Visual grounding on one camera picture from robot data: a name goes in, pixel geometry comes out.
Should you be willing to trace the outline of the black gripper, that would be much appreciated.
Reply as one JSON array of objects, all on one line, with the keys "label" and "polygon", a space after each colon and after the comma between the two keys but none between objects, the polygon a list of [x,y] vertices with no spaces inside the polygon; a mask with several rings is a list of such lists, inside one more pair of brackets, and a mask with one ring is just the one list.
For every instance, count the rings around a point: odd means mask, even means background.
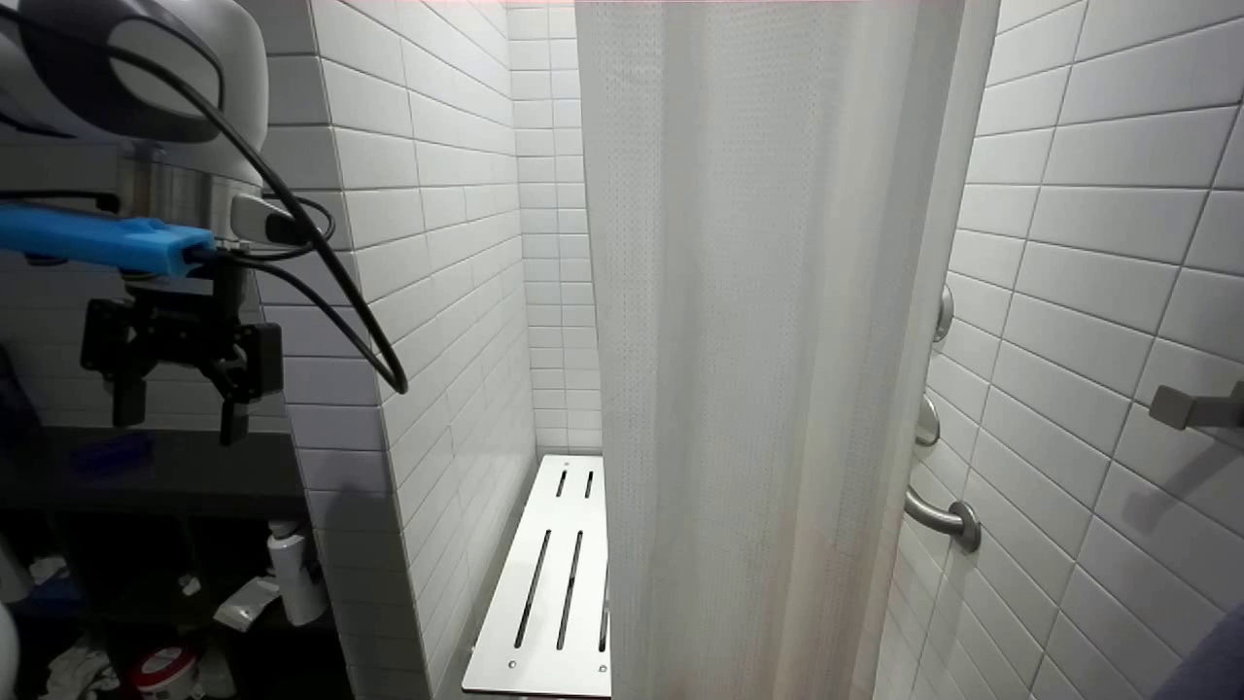
[{"label": "black gripper", "polygon": [[187,367],[209,382],[222,398],[222,443],[246,438],[249,408],[282,387],[281,325],[240,320],[246,272],[217,259],[203,279],[205,293],[137,289],[129,302],[84,308],[82,367],[104,377],[115,429],[147,420],[155,367]]}]

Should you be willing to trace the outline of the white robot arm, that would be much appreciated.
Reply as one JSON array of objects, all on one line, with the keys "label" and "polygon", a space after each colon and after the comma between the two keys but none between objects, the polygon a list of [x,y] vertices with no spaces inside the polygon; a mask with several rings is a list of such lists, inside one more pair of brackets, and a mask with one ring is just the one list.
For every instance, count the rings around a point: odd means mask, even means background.
[{"label": "white robot arm", "polygon": [[183,367],[217,394],[217,435],[282,387],[281,329],[249,321],[246,268],[299,240],[271,174],[265,30],[238,0],[2,0],[2,124],[115,148],[113,192],[11,187],[0,249],[124,276],[84,311],[82,367],[113,420],[147,417],[147,374]]}]

